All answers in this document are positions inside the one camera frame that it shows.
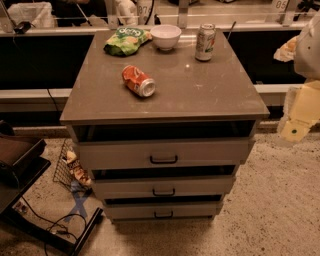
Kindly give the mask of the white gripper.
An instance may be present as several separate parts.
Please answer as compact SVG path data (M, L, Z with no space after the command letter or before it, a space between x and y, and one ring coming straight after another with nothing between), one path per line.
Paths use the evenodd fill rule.
M282 139L300 142L320 120L320 11L302 29L298 38L294 36L284 43L273 58L281 62L294 59L295 72L314 79L299 88L289 88L283 117L277 128Z

